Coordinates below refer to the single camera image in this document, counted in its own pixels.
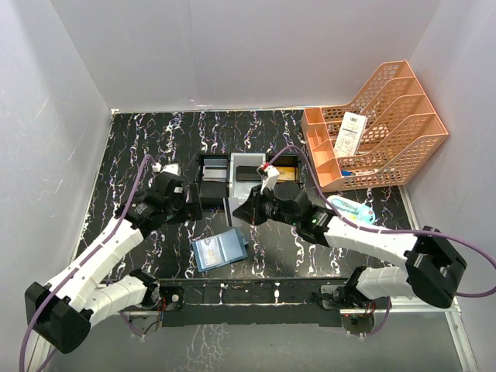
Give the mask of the orange mesh file organizer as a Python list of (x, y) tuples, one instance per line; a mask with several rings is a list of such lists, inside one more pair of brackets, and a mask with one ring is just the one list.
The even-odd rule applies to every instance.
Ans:
[[(336, 141), (347, 112), (366, 116), (367, 124), (356, 155), (340, 157)], [(405, 60), (381, 64), (345, 105), (306, 108), (301, 127), (324, 192), (405, 185), (449, 135)]]

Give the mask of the three-compartment black white tray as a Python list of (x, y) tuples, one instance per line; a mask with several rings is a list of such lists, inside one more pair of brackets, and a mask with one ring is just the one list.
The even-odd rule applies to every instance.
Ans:
[[(226, 182), (212, 182), (202, 180), (202, 166), (205, 158), (221, 158), (228, 160), (228, 173)], [(224, 201), (229, 198), (245, 200), (250, 194), (252, 187), (261, 183), (260, 181), (236, 181), (235, 171), (239, 165), (259, 167), (266, 162), (271, 162), (275, 167), (296, 167), (299, 172), (298, 184), (303, 184), (301, 179), (301, 161), (294, 154), (281, 155), (278, 158), (265, 153), (227, 153), (227, 154), (200, 154), (197, 158), (196, 179), (204, 208), (221, 208)]]

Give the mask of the patterned white card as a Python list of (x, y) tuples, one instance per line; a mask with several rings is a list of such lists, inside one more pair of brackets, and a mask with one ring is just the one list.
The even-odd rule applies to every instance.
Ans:
[(218, 237), (197, 240), (194, 249), (200, 271), (207, 271), (226, 263), (222, 244)]

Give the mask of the packaged nail clipper blister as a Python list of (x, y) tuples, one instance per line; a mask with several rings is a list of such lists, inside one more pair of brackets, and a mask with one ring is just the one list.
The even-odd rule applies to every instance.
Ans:
[(365, 204), (360, 204), (357, 201), (338, 195), (329, 196), (327, 201), (340, 213), (340, 215), (344, 215), (354, 223), (359, 222), (370, 225), (375, 223), (376, 216), (374, 210)]

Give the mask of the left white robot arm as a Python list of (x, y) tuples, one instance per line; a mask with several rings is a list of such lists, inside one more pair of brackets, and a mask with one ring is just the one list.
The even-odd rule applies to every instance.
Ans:
[(135, 269), (100, 288), (117, 263), (165, 225), (202, 218), (196, 184), (188, 184), (178, 164), (153, 165), (152, 185), (120, 206), (94, 242), (64, 271), (25, 292), (28, 326), (63, 354), (77, 349), (90, 330), (130, 306), (155, 308), (159, 284)]

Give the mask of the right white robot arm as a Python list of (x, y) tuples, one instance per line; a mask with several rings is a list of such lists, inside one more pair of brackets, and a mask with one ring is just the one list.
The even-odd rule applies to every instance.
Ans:
[(378, 298), (419, 298), (437, 308), (449, 308), (456, 296), (465, 259), (436, 230), (402, 234), (359, 222), (347, 223), (331, 207), (314, 204), (294, 181), (278, 182), (275, 167), (258, 170), (261, 184), (232, 216), (252, 226), (267, 220), (294, 227), (305, 241), (345, 248), (387, 261), (382, 268), (357, 267), (347, 282), (332, 290), (319, 290), (321, 304), (362, 307)]

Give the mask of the blue leather card holder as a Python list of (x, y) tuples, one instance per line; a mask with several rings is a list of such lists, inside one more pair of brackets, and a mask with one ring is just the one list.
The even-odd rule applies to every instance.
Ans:
[(246, 259), (247, 245), (248, 241), (237, 228), (191, 243), (201, 273)]

